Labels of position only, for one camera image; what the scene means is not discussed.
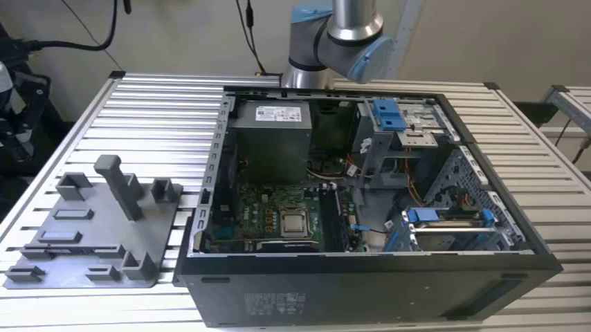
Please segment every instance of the white label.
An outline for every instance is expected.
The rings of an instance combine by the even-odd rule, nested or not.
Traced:
[[[259,106],[255,121],[302,122],[299,107]]]
[[[356,172],[358,172],[358,167],[355,165],[351,165],[348,170],[347,170],[347,175],[348,176],[355,176]]]
[[[384,223],[384,226],[386,226],[386,229],[387,229],[387,230],[391,230],[391,228],[395,226],[395,223],[392,223],[392,221],[388,220],[388,221]]]

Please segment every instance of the gray power supply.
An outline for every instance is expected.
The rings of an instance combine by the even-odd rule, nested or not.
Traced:
[[[244,177],[252,183],[300,183],[311,145],[311,110],[304,101],[251,100],[238,106],[239,155],[248,156]]]

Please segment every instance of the connector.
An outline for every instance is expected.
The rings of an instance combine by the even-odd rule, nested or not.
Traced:
[[[29,41],[0,38],[0,62],[11,68],[27,62],[28,54],[33,51]]]
[[[368,226],[363,226],[363,225],[351,225],[351,229],[352,230],[371,230],[371,228]]]

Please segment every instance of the white wall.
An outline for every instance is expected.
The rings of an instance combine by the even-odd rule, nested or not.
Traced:
[[[96,39],[107,36],[112,1],[67,0]],[[252,0],[255,42],[268,72],[282,72],[290,47],[291,6],[302,1]],[[384,33],[394,35],[403,0],[379,0]],[[109,52],[124,70],[147,73],[252,75],[259,71],[248,50],[234,0],[134,0],[120,7]],[[60,0],[0,0],[0,21],[13,37],[93,44]],[[32,69],[53,78],[52,101],[75,120],[116,67],[100,53],[45,49]]]
[[[591,1],[424,0],[400,79],[486,82],[512,100],[591,86]]]

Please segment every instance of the aluminum extrusion table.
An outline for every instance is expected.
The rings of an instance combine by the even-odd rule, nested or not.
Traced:
[[[591,87],[554,85],[544,101],[554,104],[591,135]]]
[[[85,172],[117,154],[140,182],[156,176],[184,186],[160,280],[147,289],[7,290],[0,287],[0,327],[43,331],[206,329],[184,288],[171,284],[186,219],[196,206],[224,85],[278,86],[276,77],[128,73],[109,78],[64,142],[0,224],[1,274],[20,257],[57,200],[64,172]],[[564,272],[482,324],[295,326],[268,331],[591,331],[591,183],[500,90],[484,84],[336,81],[338,89],[444,93]]]

